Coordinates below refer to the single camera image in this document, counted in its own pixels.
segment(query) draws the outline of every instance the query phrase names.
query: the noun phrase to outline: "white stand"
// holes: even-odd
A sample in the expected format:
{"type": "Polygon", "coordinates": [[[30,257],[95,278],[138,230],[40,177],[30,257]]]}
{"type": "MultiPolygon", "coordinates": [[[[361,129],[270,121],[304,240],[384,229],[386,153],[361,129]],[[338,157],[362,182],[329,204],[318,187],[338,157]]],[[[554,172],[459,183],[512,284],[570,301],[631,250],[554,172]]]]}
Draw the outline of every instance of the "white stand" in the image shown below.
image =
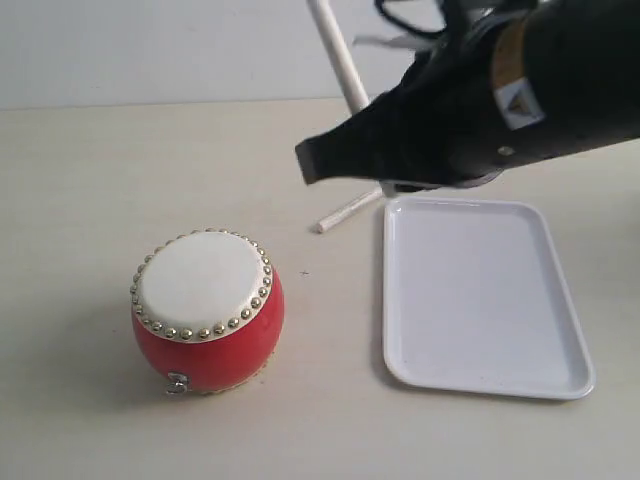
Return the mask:
{"type": "MultiPolygon", "coordinates": [[[[349,110],[352,114],[357,113],[369,105],[369,97],[364,90],[329,0],[307,0],[307,3],[349,110]]],[[[367,205],[384,198],[385,195],[393,196],[393,189],[380,184],[378,188],[355,198],[318,221],[315,230],[318,233],[325,233],[367,205]]]]}

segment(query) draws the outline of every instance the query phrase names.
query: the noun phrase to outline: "drum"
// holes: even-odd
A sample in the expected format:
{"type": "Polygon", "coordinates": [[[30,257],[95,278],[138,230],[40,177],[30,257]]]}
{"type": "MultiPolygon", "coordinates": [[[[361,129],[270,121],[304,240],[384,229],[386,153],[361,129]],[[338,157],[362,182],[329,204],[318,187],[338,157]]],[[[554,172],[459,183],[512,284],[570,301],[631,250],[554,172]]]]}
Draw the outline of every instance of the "drum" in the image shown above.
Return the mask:
{"type": "Polygon", "coordinates": [[[221,392],[256,374],[284,320],[278,274],[257,242],[207,229],[158,247],[131,286],[136,340],[167,393],[221,392]]]}

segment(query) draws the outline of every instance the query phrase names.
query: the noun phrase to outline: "drum ring handle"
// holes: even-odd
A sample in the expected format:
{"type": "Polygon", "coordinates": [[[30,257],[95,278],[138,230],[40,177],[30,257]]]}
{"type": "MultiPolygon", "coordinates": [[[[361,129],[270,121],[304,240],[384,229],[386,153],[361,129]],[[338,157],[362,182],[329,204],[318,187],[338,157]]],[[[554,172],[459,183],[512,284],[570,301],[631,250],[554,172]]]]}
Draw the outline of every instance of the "drum ring handle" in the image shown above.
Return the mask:
{"type": "Polygon", "coordinates": [[[167,395],[182,395],[189,391],[189,377],[184,373],[169,372],[167,374],[171,382],[167,385],[167,395]]]}

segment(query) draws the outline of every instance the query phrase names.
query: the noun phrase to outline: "rectangular tray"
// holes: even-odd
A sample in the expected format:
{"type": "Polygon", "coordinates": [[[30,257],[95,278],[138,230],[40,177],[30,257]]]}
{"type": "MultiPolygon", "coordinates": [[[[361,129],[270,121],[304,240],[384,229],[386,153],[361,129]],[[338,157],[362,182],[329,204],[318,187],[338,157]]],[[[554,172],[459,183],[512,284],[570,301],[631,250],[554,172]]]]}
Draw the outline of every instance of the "rectangular tray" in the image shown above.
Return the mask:
{"type": "Polygon", "coordinates": [[[384,232],[384,356],[417,387],[575,400],[595,373],[542,215],[405,196],[384,232]]]}

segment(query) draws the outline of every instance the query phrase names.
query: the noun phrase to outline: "white drumhead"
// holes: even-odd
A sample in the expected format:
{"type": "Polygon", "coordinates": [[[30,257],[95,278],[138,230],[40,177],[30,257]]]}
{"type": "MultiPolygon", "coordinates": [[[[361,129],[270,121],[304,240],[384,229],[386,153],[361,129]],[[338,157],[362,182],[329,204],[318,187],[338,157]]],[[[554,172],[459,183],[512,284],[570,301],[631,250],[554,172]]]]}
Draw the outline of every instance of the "white drumhead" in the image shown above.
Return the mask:
{"type": "Polygon", "coordinates": [[[246,237],[229,233],[199,232],[180,238],[142,271],[138,302],[162,331],[188,329],[195,336],[220,323],[226,326],[230,319],[240,319],[244,309],[251,309],[252,299],[263,287],[263,254],[246,237]]]}

